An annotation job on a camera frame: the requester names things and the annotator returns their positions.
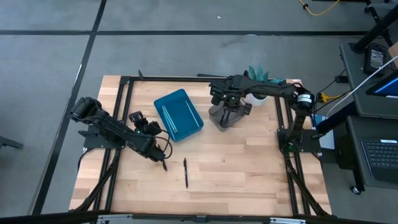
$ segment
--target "desk leg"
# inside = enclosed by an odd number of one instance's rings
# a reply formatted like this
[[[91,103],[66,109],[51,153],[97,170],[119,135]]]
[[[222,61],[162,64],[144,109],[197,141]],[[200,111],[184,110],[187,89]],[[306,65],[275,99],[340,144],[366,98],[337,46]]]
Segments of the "desk leg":
[[[11,139],[0,137],[0,147],[1,146],[10,146],[16,149],[22,149],[24,145]]]
[[[365,191],[365,186],[363,185],[361,173],[357,168],[353,169],[355,186],[350,187],[349,189],[356,195],[360,195],[361,192]]]

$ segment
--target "teal plastic container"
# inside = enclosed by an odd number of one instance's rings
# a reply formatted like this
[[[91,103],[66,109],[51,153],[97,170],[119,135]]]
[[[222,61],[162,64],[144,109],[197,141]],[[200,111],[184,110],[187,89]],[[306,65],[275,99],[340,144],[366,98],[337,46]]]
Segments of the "teal plastic container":
[[[170,138],[175,142],[200,131],[203,127],[202,119],[183,89],[155,100],[154,105],[167,131],[170,133]],[[177,129],[176,133],[173,131],[172,125],[167,122],[163,106],[165,106]]]

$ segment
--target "wooden tabletop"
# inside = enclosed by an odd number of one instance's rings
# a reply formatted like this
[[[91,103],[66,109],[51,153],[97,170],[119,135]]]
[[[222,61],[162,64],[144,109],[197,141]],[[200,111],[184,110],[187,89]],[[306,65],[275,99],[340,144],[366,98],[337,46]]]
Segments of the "wooden tabletop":
[[[103,77],[98,100],[112,113],[120,76]],[[122,150],[111,211],[126,213],[205,214],[205,215],[292,215],[287,175],[279,152],[275,100],[268,97],[264,106],[253,107],[226,132],[210,121],[212,106],[208,83],[134,82],[129,113],[142,111],[148,121],[164,124],[154,101],[183,88],[201,116],[204,127],[180,142],[172,142],[174,152],[167,159],[168,172],[160,162],[152,162],[130,148]],[[119,112],[121,119],[127,86]],[[281,99],[284,123],[287,124]],[[308,119],[306,128],[310,128]],[[158,139],[161,147],[165,142]],[[98,181],[104,149],[95,149],[81,162],[70,208],[76,208]],[[301,153],[305,183],[318,203],[330,213],[329,199],[319,161]],[[183,159],[187,158],[189,188],[185,188]],[[303,213],[300,191],[298,207]],[[104,188],[101,208],[108,187]]]

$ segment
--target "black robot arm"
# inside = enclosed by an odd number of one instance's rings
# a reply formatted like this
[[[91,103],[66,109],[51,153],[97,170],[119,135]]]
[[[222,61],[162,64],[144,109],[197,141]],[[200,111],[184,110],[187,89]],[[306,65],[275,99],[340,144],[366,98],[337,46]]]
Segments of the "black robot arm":
[[[161,148],[156,146],[154,137],[161,132],[160,127],[153,122],[148,125],[141,112],[130,114],[130,119],[136,124],[135,131],[111,117],[102,109],[99,101],[90,97],[80,98],[70,114],[72,120],[96,127],[99,130],[99,135],[109,142],[123,139],[127,146],[143,157],[154,162],[164,160],[165,154]]]
[[[240,107],[240,99],[249,93],[256,95],[267,95],[281,97],[295,111],[295,119],[289,125],[287,134],[280,145],[280,151],[284,155],[288,174],[294,179],[303,196],[308,200],[309,204],[317,215],[330,216],[312,197],[306,188],[304,182],[296,173],[292,162],[290,161],[289,148],[293,146],[297,152],[297,146],[302,143],[303,124],[305,118],[311,115],[314,95],[306,90],[299,83],[262,83],[250,80],[245,75],[235,75],[225,80],[216,80],[210,83],[210,95],[213,96],[211,103],[219,105],[223,101],[223,107],[227,111],[235,112]]]
[[[295,144],[302,140],[305,118],[311,115],[314,95],[299,83],[262,83],[251,80],[245,75],[235,75],[225,80],[210,83],[211,103],[219,105],[224,102],[224,109],[237,111],[239,101],[249,93],[277,96],[285,99],[295,111],[294,122],[289,126],[286,142]]]

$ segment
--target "pen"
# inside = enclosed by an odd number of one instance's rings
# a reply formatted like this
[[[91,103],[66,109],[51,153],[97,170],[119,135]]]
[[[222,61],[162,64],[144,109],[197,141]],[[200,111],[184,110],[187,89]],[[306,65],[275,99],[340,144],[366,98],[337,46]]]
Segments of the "pen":
[[[185,186],[188,189],[188,172],[187,172],[187,160],[184,158],[184,171],[185,171]]]

